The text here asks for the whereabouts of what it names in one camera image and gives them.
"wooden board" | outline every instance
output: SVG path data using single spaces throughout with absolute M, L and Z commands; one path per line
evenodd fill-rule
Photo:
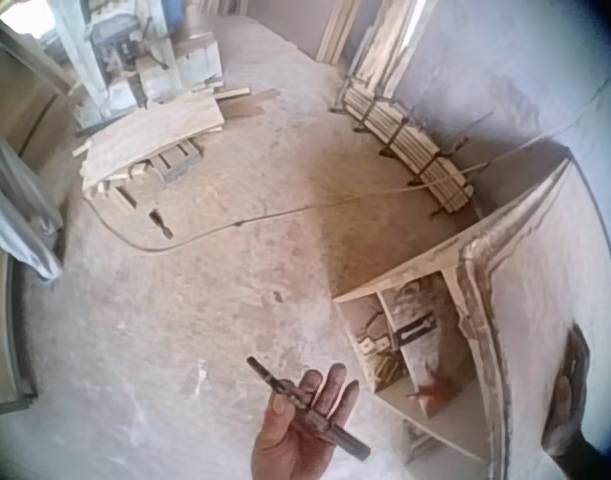
M 183 98 L 153 104 L 118 120 L 91 138 L 83 190 L 124 167 L 150 158 L 185 138 L 224 123 L 216 100 Z
M 183 140 L 178 145 L 154 155 L 150 162 L 154 173 L 167 184 L 186 173 L 192 165 L 196 165 L 199 157 L 198 149 L 189 140 Z
M 360 0 L 352 0 L 351 8 L 349 13 L 345 19 L 345 23 L 340 32 L 340 37 L 336 42 L 335 49 L 331 52 L 331 57 L 329 59 L 330 65 L 336 65 L 341 58 L 341 54 L 343 53 L 343 49 L 345 48 L 345 44 L 347 43 L 347 37 L 349 37 L 349 32 L 356 21 L 356 16 L 358 15 L 358 9 L 361 6 Z
M 431 419 L 425 416 L 418 401 L 407 398 L 414 391 L 412 381 L 406 377 L 376 396 L 424 432 L 482 464 L 487 463 L 489 447 L 478 382 L 470 383 Z

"stack of wooden planks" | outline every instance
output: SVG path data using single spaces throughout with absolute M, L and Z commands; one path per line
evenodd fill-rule
M 194 0 L 206 15 L 247 15 L 249 0 Z
M 336 0 L 316 56 L 317 62 L 338 63 L 360 5 L 361 0 Z
M 203 157 L 202 135 L 223 130 L 225 121 L 262 115 L 261 104 L 275 89 L 251 95 L 249 87 L 210 83 L 121 118 L 89 138 L 73 155 L 87 152 L 81 167 L 89 200 L 107 198 L 123 213 L 137 209 L 128 182 L 153 172 L 164 185 L 184 175 Z
M 360 85 L 347 90 L 344 105 L 350 115 L 358 121 L 364 120 L 364 126 L 384 143 L 396 134 L 405 118 L 400 106 L 387 100 L 375 101 L 374 95 Z M 441 156 L 440 148 L 414 125 L 405 125 L 390 148 L 412 173 L 429 185 L 430 192 L 447 212 L 463 208 L 474 194 L 464 175 L 449 159 Z

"metal tool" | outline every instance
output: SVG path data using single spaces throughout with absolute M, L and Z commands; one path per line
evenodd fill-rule
M 412 343 L 414 340 L 421 338 L 423 335 L 436 330 L 436 319 L 433 313 L 423 315 L 418 320 L 413 321 L 409 325 L 398 329 L 394 334 L 396 345 L 398 348 Z
M 277 395 L 284 395 L 300 412 L 298 419 L 308 430 L 321 435 L 323 438 L 338 445 L 350 455 L 364 461 L 372 453 L 371 448 L 347 433 L 338 425 L 331 424 L 323 415 L 313 410 L 294 390 L 281 383 L 254 357 L 247 359 L 247 364 L 267 383 Z

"lumber bundle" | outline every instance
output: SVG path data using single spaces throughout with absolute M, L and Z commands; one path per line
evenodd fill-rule
M 383 143 L 388 143 L 396 135 L 405 118 L 400 106 L 387 100 L 375 101 L 373 95 L 357 85 L 347 90 L 343 103 L 346 111 L 358 121 L 364 120 L 365 127 Z M 430 192 L 447 212 L 455 212 L 469 202 L 473 187 L 449 159 L 441 156 L 440 148 L 419 128 L 406 124 L 390 148 L 412 173 L 429 185 Z
M 206 15 L 247 15 L 249 0 L 194 0 Z
M 354 25 L 361 0 L 336 0 L 316 61 L 336 65 Z

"hand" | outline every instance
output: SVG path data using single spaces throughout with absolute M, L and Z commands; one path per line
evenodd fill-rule
M 294 390 L 330 423 L 344 426 L 358 399 L 358 381 L 351 382 L 332 411 L 345 383 L 346 368 L 334 364 L 320 393 L 323 375 L 308 370 Z M 252 454 L 254 480 L 318 480 L 332 461 L 336 446 L 323 436 L 311 433 L 300 423 L 299 414 L 283 395 L 272 394 L 261 432 Z
M 567 340 L 563 367 L 554 385 L 542 439 L 545 452 L 554 460 L 563 456 L 572 442 L 581 435 L 589 360 L 589 347 L 583 332 L 574 324 Z

